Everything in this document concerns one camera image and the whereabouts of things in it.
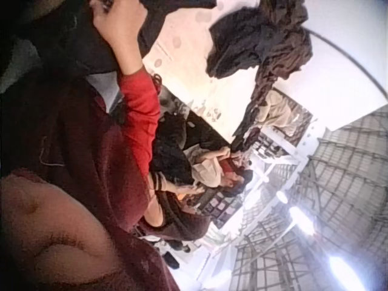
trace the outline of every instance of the hand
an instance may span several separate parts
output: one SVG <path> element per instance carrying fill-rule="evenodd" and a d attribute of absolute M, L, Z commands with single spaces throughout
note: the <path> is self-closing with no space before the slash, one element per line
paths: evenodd
<path fill-rule="evenodd" d="M 222 157 L 227 159 L 230 156 L 230 148 L 228 147 L 221 147 L 219 152 L 222 154 Z"/>
<path fill-rule="evenodd" d="M 141 67 L 142 59 L 138 34 L 146 20 L 147 10 L 138 0 L 114 0 L 108 13 L 101 0 L 91 0 L 93 24 L 109 43 L 124 75 L 131 75 Z"/>
<path fill-rule="evenodd" d="M 138 0 L 113 0 L 108 13 L 102 0 L 91 0 L 93 24 L 112 48 L 138 44 L 138 34 L 147 10 Z"/>
<path fill-rule="evenodd" d="M 177 192 L 181 195 L 195 195 L 205 192 L 205 189 L 198 186 L 184 185 L 178 186 Z"/>

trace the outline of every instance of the ceiling light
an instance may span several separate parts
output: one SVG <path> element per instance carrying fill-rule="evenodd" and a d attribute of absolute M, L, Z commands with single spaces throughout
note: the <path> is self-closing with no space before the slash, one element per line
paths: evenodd
<path fill-rule="evenodd" d="M 313 235 L 314 231 L 314 223 L 307 217 L 306 214 L 303 213 L 299 207 L 291 207 L 290 215 L 294 223 L 298 225 L 298 227 L 306 234 Z"/>
<path fill-rule="evenodd" d="M 217 287 L 222 286 L 231 277 L 232 277 L 232 271 L 231 270 L 224 270 L 222 272 L 219 272 L 217 275 L 206 280 L 202 286 L 205 289 L 215 289 Z"/>
<path fill-rule="evenodd" d="M 287 203 L 289 202 L 289 200 L 287 199 L 286 194 L 284 194 L 283 191 L 277 191 L 276 197 L 278 197 L 278 199 L 280 200 L 280 202 L 282 202 L 282 203 L 284 203 L 284 204 L 287 204 Z"/>
<path fill-rule="evenodd" d="M 337 280 L 345 287 L 348 291 L 365 291 L 361 280 L 352 268 L 344 262 L 343 259 L 337 256 L 331 256 L 330 267 Z"/>

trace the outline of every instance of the fabric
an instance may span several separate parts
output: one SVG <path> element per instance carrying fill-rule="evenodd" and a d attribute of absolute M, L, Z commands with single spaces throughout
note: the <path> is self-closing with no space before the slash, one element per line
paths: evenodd
<path fill-rule="evenodd" d="M 154 191 L 166 191 L 167 188 L 167 181 L 165 176 L 161 173 L 149 173 L 149 187 L 150 190 Z"/>
<path fill-rule="evenodd" d="M 300 27 L 305 20 L 303 0 L 261 1 L 258 8 L 223 17 L 210 28 L 215 51 L 207 73 L 225 78 L 260 65 L 287 79 L 312 55 L 310 37 Z"/>
<path fill-rule="evenodd" d="M 127 106 L 127 117 L 122 127 L 140 172 L 146 177 L 152 158 L 152 142 L 160 114 L 159 99 L 153 81 L 143 68 L 119 79 L 122 102 Z"/>
<path fill-rule="evenodd" d="M 217 158 L 206 159 L 203 162 L 196 161 L 200 155 L 206 152 L 209 152 L 209 150 L 202 149 L 199 144 L 193 145 L 191 148 L 184 151 L 192 165 L 193 179 L 203 183 L 207 187 L 215 188 L 220 185 L 221 177 L 223 175 L 222 168 L 219 165 Z"/>
<path fill-rule="evenodd" d="M 264 105 L 259 106 L 257 124 L 286 127 L 292 122 L 292 119 L 293 115 L 286 98 L 274 90 L 268 92 Z"/>
<path fill-rule="evenodd" d="M 163 209 L 164 222 L 161 227 L 152 227 L 142 218 L 139 228 L 146 235 L 178 241 L 194 241 L 206 234 L 210 224 L 209 216 L 183 212 L 181 203 L 174 193 L 157 192 L 156 195 Z"/>
<path fill-rule="evenodd" d="M 234 172 L 232 166 L 229 163 L 229 160 L 230 159 L 223 159 L 222 161 L 219 161 L 219 165 L 221 166 L 224 173 Z"/>
<path fill-rule="evenodd" d="M 29 169 L 86 206 L 136 278 L 131 290 L 179 290 L 159 254 L 128 234 L 149 193 L 121 128 L 96 95 L 84 80 L 63 82 L 39 72 L 11 86 L 2 96 L 1 175 Z M 152 263 L 144 267 L 142 260 Z"/>
<path fill-rule="evenodd" d="M 141 0 L 148 15 L 138 36 L 144 57 L 156 41 L 166 16 L 179 8 L 214 8 L 215 0 Z M 109 45 L 92 23 L 86 0 L 66 0 L 50 14 L 25 25 L 19 36 L 38 49 L 45 66 L 70 76 L 107 73 L 118 69 Z"/>
<path fill-rule="evenodd" d="M 186 121 L 179 116 L 165 114 L 165 121 L 159 122 L 156 138 L 152 145 L 152 172 L 163 172 L 165 178 L 176 184 L 194 183 L 192 168 L 181 149 L 181 141 L 186 140 Z"/>
<path fill-rule="evenodd" d="M 222 56 L 222 51 L 219 50 L 208 60 L 208 72 L 218 78 L 235 72 L 236 65 L 239 69 L 259 65 L 251 102 L 247 106 L 242 123 L 234 133 L 239 141 L 244 139 L 245 132 L 255 122 L 259 111 L 258 106 L 264 101 L 276 80 L 279 77 L 287 79 L 291 73 L 298 71 L 312 57 L 310 35 L 301 27 L 301 24 L 307 20 L 307 10 L 303 4 L 304 0 L 262 0 L 258 8 L 245 8 L 232 13 L 226 16 L 229 22 L 225 19 L 219 27 L 214 26 L 213 28 L 217 34 L 222 34 L 225 27 L 229 29 L 236 27 L 232 30 L 235 34 L 229 34 L 229 38 L 240 37 L 239 35 L 242 35 L 240 30 L 243 28 L 247 31 L 255 31 L 254 37 L 246 36 L 252 41 L 247 47 L 247 50 L 251 52 L 249 57 L 240 58 L 235 55 L 238 49 L 234 51 L 233 48 L 230 48 L 228 52 L 230 58 L 233 57 L 240 62 L 230 62 L 232 64 L 230 67 L 227 66 L 227 63 L 226 67 L 220 66 L 221 63 L 216 60 Z M 238 17 L 245 20 L 236 26 L 234 18 L 237 17 L 235 16 L 237 14 L 239 14 Z"/>

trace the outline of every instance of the red shirt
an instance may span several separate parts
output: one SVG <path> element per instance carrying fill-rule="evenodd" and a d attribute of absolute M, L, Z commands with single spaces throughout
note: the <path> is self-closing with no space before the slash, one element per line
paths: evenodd
<path fill-rule="evenodd" d="M 127 138 L 141 174 L 145 177 L 149 172 L 152 142 L 160 115 L 158 93 L 151 76 L 144 68 L 132 75 L 121 76 L 119 87 L 124 94 L 123 102 L 128 107 L 122 133 Z M 97 98 L 97 102 L 105 109 L 101 97 Z"/>

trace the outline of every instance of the wall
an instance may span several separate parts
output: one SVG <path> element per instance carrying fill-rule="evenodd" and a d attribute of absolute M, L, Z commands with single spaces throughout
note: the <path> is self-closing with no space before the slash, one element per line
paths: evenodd
<path fill-rule="evenodd" d="M 387 91 L 387 5 L 384 1 L 307 0 L 304 26 L 357 60 Z M 313 57 L 276 87 L 336 130 L 387 104 L 351 60 L 312 36 Z"/>

